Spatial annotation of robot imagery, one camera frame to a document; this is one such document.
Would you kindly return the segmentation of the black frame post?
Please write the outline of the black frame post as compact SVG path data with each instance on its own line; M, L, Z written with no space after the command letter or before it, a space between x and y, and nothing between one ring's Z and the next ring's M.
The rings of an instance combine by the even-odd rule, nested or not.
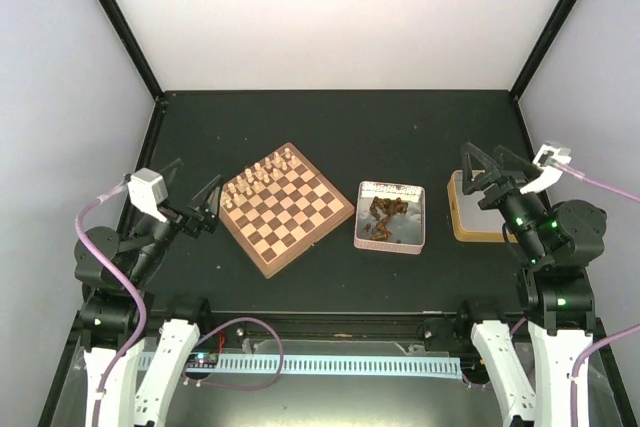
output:
M522 69L510 89L510 95L519 101L529 86L557 35L569 18L578 0L558 0L529 53Z
M98 0L98 2L111 23L120 42L124 46L129 58L133 62L134 67L147 90L151 94L151 97L156 102L159 102L164 97L163 89L154 75L152 68L117 0Z

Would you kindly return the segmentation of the wooden chess board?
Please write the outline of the wooden chess board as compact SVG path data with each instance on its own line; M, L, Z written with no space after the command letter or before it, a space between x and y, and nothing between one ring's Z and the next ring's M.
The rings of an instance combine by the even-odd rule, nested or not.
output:
M355 212L354 205L290 142L299 177L259 205L230 211L220 200L220 220L267 279L300 257Z

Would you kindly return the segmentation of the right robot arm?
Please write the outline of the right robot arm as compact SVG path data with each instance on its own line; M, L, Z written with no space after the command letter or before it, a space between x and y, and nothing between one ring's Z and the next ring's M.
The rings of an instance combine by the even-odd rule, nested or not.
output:
M517 293L533 347L535 377L528 378L513 335L498 312L463 304L454 326L457 343L483 360L505 426L587 426L588 362L610 343L638 332L629 327L595 340L595 297L586 269L605 250L606 212L580 199L546 207L539 195L572 168L568 148L547 143L527 161L498 146L487 154L461 147L462 191L482 193L478 206L496 210L502 233L513 235L524 256Z

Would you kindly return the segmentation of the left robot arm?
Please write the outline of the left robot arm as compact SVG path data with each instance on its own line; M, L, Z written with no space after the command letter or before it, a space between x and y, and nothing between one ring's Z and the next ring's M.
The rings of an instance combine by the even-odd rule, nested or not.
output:
M85 291L79 312L80 343L87 375L88 426L163 426L188 357L207 344L215 323L205 298L177 296L157 335L144 378L138 368L145 352L153 295L145 286L179 234L198 237L215 231L223 179L215 176L187 204L170 205L168 187L182 163L155 172L142 168L84 207L75 219L74 275ZM142 216L126 234L83 221L94 208L127 193Z

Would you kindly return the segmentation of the black frame post left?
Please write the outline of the black frame post left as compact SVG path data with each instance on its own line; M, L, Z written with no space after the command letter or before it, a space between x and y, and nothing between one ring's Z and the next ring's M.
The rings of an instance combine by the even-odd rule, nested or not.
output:
M152 68L117 0L98 0L98 2L111 23L120 42L124 46L129 58L133 62L134 67L147 90L151 94L151 97L156 102L159 102L164 97L163 89L154 75Z

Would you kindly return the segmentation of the pile of dark chess pieces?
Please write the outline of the pile of dark chess pieces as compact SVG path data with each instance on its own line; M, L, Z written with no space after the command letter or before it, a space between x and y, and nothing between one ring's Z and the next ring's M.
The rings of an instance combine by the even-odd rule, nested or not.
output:
M392 232L388 229L388 223L397 214L405 215L408 211L408 202L401 198L381 198L375 196L369 206L369 213L377 221L374 226L365 227L364 230L371 234L372 241L388 241Z

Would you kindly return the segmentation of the black frame post right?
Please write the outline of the black frame post right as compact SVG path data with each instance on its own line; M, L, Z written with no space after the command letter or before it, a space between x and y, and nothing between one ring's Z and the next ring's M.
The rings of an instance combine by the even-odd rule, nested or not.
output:
M578 0L558 0L529 53L522 69L510 89L510 95L519 101L529 86L557 35L569 18Z

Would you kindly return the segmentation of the gold metal tin lid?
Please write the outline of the gold metal tin lid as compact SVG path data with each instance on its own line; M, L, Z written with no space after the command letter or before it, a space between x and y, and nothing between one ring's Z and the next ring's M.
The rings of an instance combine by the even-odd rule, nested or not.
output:
M448 205L454 237L466 243L503 243L503 217L497 210L483 211L483 192L462 192L462 171L455 170L447 183Z

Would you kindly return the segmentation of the pink metal tin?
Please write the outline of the pink metal tin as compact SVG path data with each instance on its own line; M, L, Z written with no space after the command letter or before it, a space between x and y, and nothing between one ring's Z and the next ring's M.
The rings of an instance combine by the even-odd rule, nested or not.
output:
M426 243L426 191L422 186L365 180L359 184L354 246L419 255Z

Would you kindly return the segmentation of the white chess pieces group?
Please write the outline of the white chess pieces group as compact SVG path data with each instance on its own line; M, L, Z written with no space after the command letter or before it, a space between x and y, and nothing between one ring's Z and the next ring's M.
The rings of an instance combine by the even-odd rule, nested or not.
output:
M259 205L284 191L298 178L296 169L300 164L299 158L289 147L281 152L274 151L229 181L223 187L221 204L228 211L244 204Z

